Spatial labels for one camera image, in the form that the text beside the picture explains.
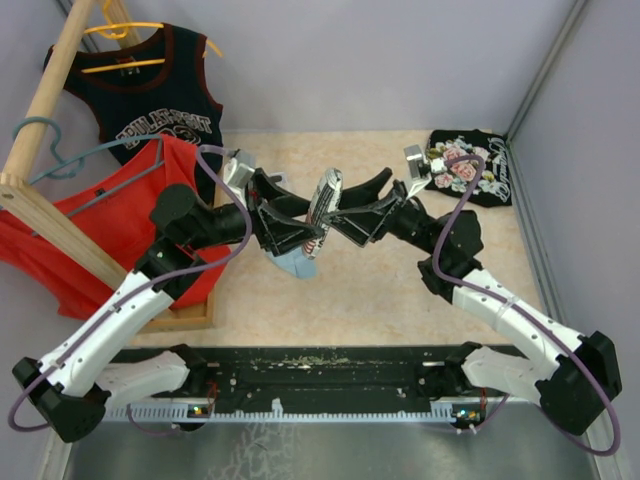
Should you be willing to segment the white frame sunglasses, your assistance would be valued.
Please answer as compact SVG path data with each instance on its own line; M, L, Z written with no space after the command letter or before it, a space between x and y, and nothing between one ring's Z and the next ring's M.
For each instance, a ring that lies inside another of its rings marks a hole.
M273 173L269 176L269 178L275 183L285 183L287 181L287 177L283 172Z

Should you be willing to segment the black floral folded shirt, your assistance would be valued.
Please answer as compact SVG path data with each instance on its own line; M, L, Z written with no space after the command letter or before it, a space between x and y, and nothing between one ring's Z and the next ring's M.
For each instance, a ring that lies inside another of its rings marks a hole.
M460 198L476 176L478 183L468 202L485 208L512 205L506 138L481 130L433 130L425 153L442 160L447 170L438 173L427 190Z

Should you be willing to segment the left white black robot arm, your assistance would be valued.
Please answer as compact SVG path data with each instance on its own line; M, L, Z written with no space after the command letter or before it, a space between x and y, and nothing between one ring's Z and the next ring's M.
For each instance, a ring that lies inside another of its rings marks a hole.
M281 188L260 168L240 166L219 185L231 201L216 208L186 185L165 188L151 212L158 237L112 296L59 347L13 367L22 397L63 442L86 437L111 409L168 392L201 394L208 384L207 363L187 345L136 363L113 359L145 324L206 271L238 255L250 238L281 256L324 234L318 198L306 200ZM195 254L230 244L236 249L211 263Z

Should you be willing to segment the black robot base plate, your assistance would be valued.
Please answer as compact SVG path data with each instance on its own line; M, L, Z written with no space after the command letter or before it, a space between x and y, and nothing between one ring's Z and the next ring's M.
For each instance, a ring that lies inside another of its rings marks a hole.
M500 392L466 388L445 372L451 346L197 347L207 367L162 400L208 399L221 414L427 413L446 398Z

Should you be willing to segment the red tank top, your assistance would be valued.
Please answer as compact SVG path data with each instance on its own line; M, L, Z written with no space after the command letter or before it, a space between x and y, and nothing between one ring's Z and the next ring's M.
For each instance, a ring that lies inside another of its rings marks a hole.
M196 146L164 135L146 142L124 166L94 186L55 203L125 270L155 241L149 215L168 186L196 184ZM112 290L7 211L1 213L1 261L45 287L62 316L85 321Z

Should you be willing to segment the blue grey clothes hanger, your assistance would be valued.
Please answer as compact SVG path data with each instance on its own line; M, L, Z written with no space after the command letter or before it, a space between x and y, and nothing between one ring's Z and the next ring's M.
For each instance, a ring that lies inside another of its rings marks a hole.
M78 208L71 210L69 213L66 213L65 216L68 219L71 219L75 215L93 207L98 204L100 201L106 200L107 198L114 196L116 193L119 193L124 188L134 184L136 181L144 178L148 174L154 172L159 167L164 165L164 160L162 157L162 148L163 148L163 139L159 134L145 134L145 135L134 135L132 137L127 137L124 139L113 140L110 142L102 143L96 147L93 147L89 150L81 152L80 154L73 156L68 159L63 159L62 156L58 153L57 147L62 139L62 132L60 126L52 119L41 117L41 116L31 116L27 117L18 123L13 131L12 131L12 139L16 140L18 134L26 127L32 124L43 124L46 127L51 127L54 131L54 139L49 146L49 151L54 157L56 161L56 165L49 168L48 170L43 171L40 174L34 176L28 183L33 186L40 182L45 178L49 178L56 181L68 180L76 177L79 173L84 169L86 159L92 155L95 155L104 150L110 150L111 148L115 148L116 146L125 145L128 143L133 143L135 140L137 141L152 141L156 140L158 142L156 153L154 157L154 163L143 170L142 172L135 174L125 180L124 182L119 183L111 189L105 190L103 193L96 194L92 199L85 202Z

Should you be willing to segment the light blue cleaning cloth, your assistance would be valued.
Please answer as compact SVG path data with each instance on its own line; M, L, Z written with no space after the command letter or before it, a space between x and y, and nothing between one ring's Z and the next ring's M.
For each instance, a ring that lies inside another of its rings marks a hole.
M315 261L307 258L301 248L280 256L267 252L266 256L276 267L298 279L310 279L317 274Z

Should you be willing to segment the navy basketball tank top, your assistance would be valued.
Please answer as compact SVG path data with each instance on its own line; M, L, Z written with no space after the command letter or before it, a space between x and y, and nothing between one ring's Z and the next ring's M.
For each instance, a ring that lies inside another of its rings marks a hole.
M164 23L121 50L76 54L64 89L83 101L102 143L163 134L196 146L223 144L223 106L207 88L206 37Z

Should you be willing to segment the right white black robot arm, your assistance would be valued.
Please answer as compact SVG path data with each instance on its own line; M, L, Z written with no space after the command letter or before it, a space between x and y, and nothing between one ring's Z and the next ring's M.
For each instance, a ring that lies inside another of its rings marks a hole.
M425 251L418 269L428 290L508 338L519 355L465 343L447 361L448 387L461 396L487 387L541 408L567 434L580 436L622 390L615 346L599 331L577 332L514 295L477 259L477 215L456 207L435 219L395 182L382 199L350 197L325 222L359 246L386 234Z

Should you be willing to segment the newspaper print glasses case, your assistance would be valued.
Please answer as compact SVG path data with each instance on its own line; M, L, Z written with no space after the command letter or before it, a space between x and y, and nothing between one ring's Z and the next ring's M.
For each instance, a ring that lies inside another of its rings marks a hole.
M326 214L338 209L342 191L342 172L334 167L328 168L318 182L306 217L307 223L323 230L319 238L309 240L302 246L302 253L309 260L315 259L324 245L330 227L323 218Z

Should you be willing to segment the yellow clothes hanger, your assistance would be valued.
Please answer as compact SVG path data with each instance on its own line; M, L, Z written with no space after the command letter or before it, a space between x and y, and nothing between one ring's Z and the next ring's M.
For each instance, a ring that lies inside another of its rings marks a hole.
M115 31L127 45L98 53L78 53L71 72L91 81L161 83L172 75L196 77L209 55L224 56L203 33L166 22L110 22L85 30L87 34Z

